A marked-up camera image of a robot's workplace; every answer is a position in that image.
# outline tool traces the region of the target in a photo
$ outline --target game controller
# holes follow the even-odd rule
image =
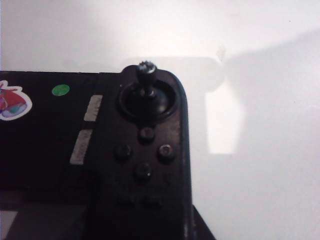
[[[14,112],[0,96],[15,115],[0,120],[2,195],[87,204],[85,240],[215,239],[192,204],[187,99],[172,73],[144,61],[121,73],[0,77],[22,98]]]

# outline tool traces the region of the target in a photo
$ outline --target green sticker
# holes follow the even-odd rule
[[[55,96],[66,95],[70,91],[70,87],[66,84],[60,84],[52,89],[52,94]]]

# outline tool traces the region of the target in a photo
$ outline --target small button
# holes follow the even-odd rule
[[[135,204],[135,196],[129,194],[119,194],[116,202],[121,206],[133,206]]]
[[[125,162],[131,157],[133,151],[129,145],[119,144],[114,147],[113,153],[114,153],[114,157],[118,161]]]
[[[138,138],[145,143],[150,143],[155,139],[155,131],[151,127],[143,127],[138,132]]]
[[[152,169],[149,163],[141,162],[134,168],[134,176],[139,182],[146,182],[150,179]]]
[[[162,161],[163,163],[169,163],[175,158],[175,151],[173,147],[169,144],[161,145],[158,148],[157,154],[158,154],[159,160]]]
[[[164,205],[160,196],[146,196],[142,203],[147,208],[161,208]]]

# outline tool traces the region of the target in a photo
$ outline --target white background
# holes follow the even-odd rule
[[[186,90],[193,200],[216,238],[320,239],[320,1],[1,1],[2,70],[145,59]]]

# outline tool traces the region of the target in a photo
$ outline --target thumbstick cap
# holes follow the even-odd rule
[[[140,95],[142,97],[154,97],[155,89],[153,85],[157,81],[157,67],[151,61],[143,61],[137,66],[137,78],[142,86]]]

